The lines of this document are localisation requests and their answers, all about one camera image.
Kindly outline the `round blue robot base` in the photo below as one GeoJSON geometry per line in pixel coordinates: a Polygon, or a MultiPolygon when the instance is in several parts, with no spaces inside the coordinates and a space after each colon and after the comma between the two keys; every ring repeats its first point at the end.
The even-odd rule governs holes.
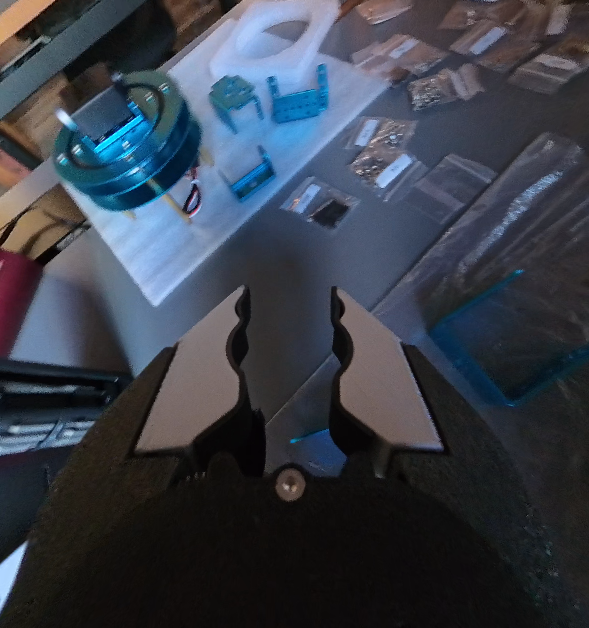
{"type": "Polygon", "coordinates": [[[61,183],[110,212],[128,212],[169,191],[199,165],[200,122],[160,70],[113,74],[74,111],[55,110],[62,128],[52,162],[61,183]]]}

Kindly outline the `blue holed U bracket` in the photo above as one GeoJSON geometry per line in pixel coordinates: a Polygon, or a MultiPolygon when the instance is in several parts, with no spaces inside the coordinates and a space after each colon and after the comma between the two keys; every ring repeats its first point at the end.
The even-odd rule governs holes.
{"type": "Polygon", "coordinates": [[[282,95],[276,77],[268,77],[266,82],[272,102],[271,120],[276,124],[283,124],[317,117],[326,111],[329,105],[326,64],[322,63],[317,66],[316,78],[316,89],[282,95]]]}

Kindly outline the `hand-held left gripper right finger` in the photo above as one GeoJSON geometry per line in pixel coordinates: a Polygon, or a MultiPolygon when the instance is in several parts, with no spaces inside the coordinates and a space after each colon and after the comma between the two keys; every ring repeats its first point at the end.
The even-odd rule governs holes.
{"type": "Polygon", "coordinates": [[[330,435],[344,453],[375,445],[443,452],[431,411],[400,339],[339,287],[331,288],[330,435]]]}

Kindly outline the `red cylindrical screwdriver case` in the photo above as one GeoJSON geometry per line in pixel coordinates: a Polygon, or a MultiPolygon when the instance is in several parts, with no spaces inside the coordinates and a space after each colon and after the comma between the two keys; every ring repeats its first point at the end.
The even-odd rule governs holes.
{"type": "Polygon", "coordinates": [[[16,343],[42,273],[36,261],[0,248],[0,358],[16,343]]]}

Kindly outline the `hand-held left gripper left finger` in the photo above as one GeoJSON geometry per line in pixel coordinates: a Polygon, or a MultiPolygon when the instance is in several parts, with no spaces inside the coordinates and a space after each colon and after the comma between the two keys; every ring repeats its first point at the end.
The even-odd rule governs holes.
{"type": "Polygon", "coordinates": [[[249,351],[251,291],[236,288],[176,344],[134,452],[198,445],[249,400],[242,363],[249,351]]]}

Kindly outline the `grey desk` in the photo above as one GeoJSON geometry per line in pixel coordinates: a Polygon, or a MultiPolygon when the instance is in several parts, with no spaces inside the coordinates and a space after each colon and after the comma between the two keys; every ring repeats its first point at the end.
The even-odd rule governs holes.
{"type": "MultiPolygon", "coordinates": [[[[548,114],[537,134],[518,139],[488,167],[502,173],[545,131],[572,139],[589,155],[589,71],[543,96],[521,91],[548,114]]],[[[413,146],[434,166],[448,153],[486,165],[470,148],[438,156],[413,146]]],[[[242,283],[251,288],[250,352],[243,363],[251,400],[269,421],[330,356],[330,288],[378,306],[442,227],[390,208],[363,192],[336,231],[323,231],[278,208],[304,177],[316,174],[357,193],[346,151],[332,141],[265,208],[229,238],[159,306],[143,297],[108,245],[89,231],[49,263],[12,351],[12,359],[138,374],[164,347],[242,283]]],[[[480,399],[428,340],[416,344],[467,400],[480,399]]],[[[589,364],[528,404],[486,406],[483,416],[521,473],[549,529],[558,573],[589,613],[589,364]]],[[[589,619],[583,620],[589,626],[589,619]]]]}

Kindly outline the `teal claw-shaped bracket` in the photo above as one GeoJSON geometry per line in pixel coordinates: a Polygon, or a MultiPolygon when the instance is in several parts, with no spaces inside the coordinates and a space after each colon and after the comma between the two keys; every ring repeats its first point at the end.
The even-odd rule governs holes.
{"type": "Polygon", "coordinates": [[[264,112],[255,87],[239,75],[225,75],[212,84],[209,101],[217,117],[229,130],[237,134],[237,127],[232,112],[240,111],[253,104],[259,120],[264,119],[264,112]]]}

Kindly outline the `small bag of black screws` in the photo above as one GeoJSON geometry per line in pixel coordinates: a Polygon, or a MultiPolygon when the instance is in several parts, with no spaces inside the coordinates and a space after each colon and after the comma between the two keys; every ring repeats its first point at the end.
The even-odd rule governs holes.
{"type": "Polygon", "coordinates": [[[358,197],[342,192],[318,177],[307,177],[282,202],[280,209],[307,223],[334,230],[360,202],[358,197]]]}

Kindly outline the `pile of small hardware bags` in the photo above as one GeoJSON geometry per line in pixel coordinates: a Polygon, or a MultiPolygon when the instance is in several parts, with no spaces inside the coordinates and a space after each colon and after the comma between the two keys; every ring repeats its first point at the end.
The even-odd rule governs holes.
{"type": "Polygon", "coordinates": [[[400,113],[418,115],[356,132],[351,169],[384,200],[423,170],[408,150],[417,132],[421,151],[470,148],[494,165],[548,117],[517,93],[552,96],[589,71],[589,1],[365,1],[356,10],[400,28],[355,51],[353,65],[405,84],[400,113]]]}

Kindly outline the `white foam sheet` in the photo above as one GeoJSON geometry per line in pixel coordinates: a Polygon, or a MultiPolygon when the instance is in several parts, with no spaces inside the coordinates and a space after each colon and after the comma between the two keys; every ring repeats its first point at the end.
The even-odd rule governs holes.
{"type": "Polygon", "coordinates": [[[215,82],[208,62],[235,25],[236,20],[225,20],[167,71],[196,114],[203,129],[203,145],[215,162],[213,167],[199,169],[203,202],[191,223],[183,221],[165,200],[140,207],[134,211],[135,218],[129,218],[97,207],[74,186],[63,183],[65,191],[153,306],[160,305],[387,89],[384,80],[350,63],[319,54],[315,65],[323,63],[328,71],[326,111],[311,119],[274,124],[270,120],[267,87],[257,83],[266,118],[259,121],[253,107],[249,114],[240,112],[238,134],[232,134],[208,101],[215,82]],[[238,201],[221,176],[234,182],[256,167],[262,161],[259,146],[266,150],[276,176],[248,200],[238,201]]]}

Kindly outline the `small blue U bracket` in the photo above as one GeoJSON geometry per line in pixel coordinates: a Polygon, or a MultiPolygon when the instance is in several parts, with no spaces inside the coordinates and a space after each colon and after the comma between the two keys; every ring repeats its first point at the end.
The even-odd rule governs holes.
{"type": "Polygon", "coordinates": [[[263,189],[277,176],[272,160],[265,148],[262,145],[258,145],[257,150],[260,157],[259,164],[237,181],[230,181],[222,171],[218,171],[224,184],[226,184],[239,202],[248,200],[253,194],[263,189]]]}

